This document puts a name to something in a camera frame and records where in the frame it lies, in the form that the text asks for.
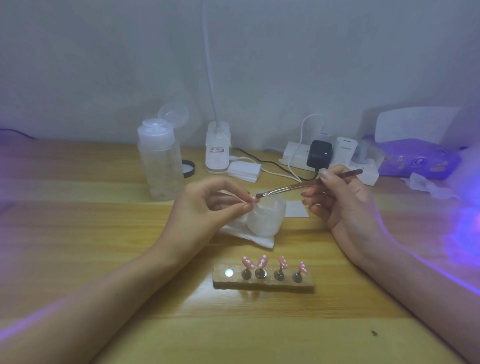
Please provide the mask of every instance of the wooden block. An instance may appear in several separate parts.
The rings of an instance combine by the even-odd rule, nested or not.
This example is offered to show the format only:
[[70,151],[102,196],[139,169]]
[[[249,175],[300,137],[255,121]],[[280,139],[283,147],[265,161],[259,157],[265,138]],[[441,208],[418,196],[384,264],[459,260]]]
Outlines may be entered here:
[[[233,275],[227,277],[225,271],[227,269],[233,270]],[[267,266],[265,271],[267,276],[263,279],[258,279],[255,276],[255,269],[251,270],[252,277],[250,279],[243,279],[242,271],[245,270],[243,265],[233,264],[215,264],[213,267],[213,286],[215,288],[223,289],[237,289],[237,290],[282,290],[282,291],[303,291],[313,292],[315,290],[315,283],[311,274],[302,273],[302,282],[296,283],[292,279],[292,274],[298,272],[294,268],[287,268],[283,271],[285,275],[284,280],[277,280],[274,277],[274,272],[278,267]]]

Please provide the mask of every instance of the hand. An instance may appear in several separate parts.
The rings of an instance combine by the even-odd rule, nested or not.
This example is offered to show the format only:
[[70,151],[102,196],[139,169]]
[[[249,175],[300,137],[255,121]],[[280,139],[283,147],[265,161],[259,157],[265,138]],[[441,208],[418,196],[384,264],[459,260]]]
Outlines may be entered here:
[[[221,209],[220,205],[229,207]],[[217,230],[252,209],[248,191],[226,177],[189,183],[175,199],[165,228],[153,248],[159,247],[163,254],[188,261]]]
[[324,185],[305,189],[302,203],[327,224],[347,257],[361,266],[377,243],[391,237],[368,188],[357,177],[344,181],[336,176],[348,170],[341,165],[321,170]]

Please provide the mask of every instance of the plastic pump bottle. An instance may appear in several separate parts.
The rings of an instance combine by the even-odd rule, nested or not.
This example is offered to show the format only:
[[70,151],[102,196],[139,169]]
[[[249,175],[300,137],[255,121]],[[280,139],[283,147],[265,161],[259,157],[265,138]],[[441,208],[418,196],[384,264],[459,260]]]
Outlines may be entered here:
[[157,201],[175,199],[183,187],[183,169],[173,125],[164,119],[147,119],[138,128],[138,136],[150,194]]

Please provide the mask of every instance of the forearm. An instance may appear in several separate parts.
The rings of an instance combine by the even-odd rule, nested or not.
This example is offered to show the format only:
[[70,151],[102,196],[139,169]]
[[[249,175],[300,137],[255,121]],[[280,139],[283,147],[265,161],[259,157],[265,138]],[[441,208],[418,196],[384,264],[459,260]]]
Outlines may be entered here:
[[386,238],[363,269],[472,363],[480,363],[480,292]]
[[0,357],[18,364],[87,363],[180,267],[140,256],[0,332]]

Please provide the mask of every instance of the white cable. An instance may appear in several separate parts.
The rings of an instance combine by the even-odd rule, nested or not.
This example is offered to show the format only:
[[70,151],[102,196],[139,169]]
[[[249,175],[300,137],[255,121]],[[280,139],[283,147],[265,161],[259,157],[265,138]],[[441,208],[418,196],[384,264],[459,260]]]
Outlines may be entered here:
[[216,127],[220,128],[220,121],[216,115],[216,107],[214,100],[214,91],[213,91],[213,76],[212,76],[212,64],[210,62],[210,45],[208,43],[208,29],[207,29],[207,7],[205,4],[206,0],[202,0],[202,36],[204,38],[204,53],[205,53],[205,63],[207,67],[207,79],[208,79],[208,89],[210,91],[210,98],[212,100],[213,115],[215,116]]
[[[248,159],[248,160],[251,160],[253,163],[257,163],[255,162],[252,158],[248,158],[248,157],[238,157],[237,159]],[[262,169],[262,171],[266,172],[266,173],[269,173],[269,174],[273,174],[275,176],[280,176],[280,177],[287,177],[287,178],[290,178],[291,180],[294,180],[296,181],[297,179],[295,177],[292,177],[292,176],[287,176],[286,174],[280,174],[280,173],[273,173],[273,172],[270,172],[269,170],[266,170],[265,168],[263,167],[260,167]]]
[[307,115],[307,116],[303,119],[303,121],[301,122],[301,127],[300,127],[300,141],[299,141],[299,144],[298,144],[298,146],[297,146],[297,149],[295,149],[295,152],[293,152],[293,154],[292,154],[292,156],[290,157],[290,160],[288,161],[288,164],[287,164],[288,170],[289,170],[295,177],[297,177],[297,181],[298,181],[298,182],[301,182],[301,179],[300,179],[299,176],[297,176],[297,175],[292,171],[292,168],[290,168],[290,163],[292,162],[293,157],[295,156],[295,154],[297,153],[298,149],[300,148],[300,144],[301,144],[301,141],[302,141],[302,139],[303,139],[303,123],[305,123],[305,120],[307,120],[307,119],[308,119],[309,117],[311,117],[311,116],[323,116],[323,117],[325,118],[325,122],[324,122],[324,124],[322,125],[322,128],[320,129],[320,133],[321,133],[322,130],[324,129],[325,125],[327,124],[327,118],[326,118],[326,116],[323,115],[323,114],[310,114],[310,115]]

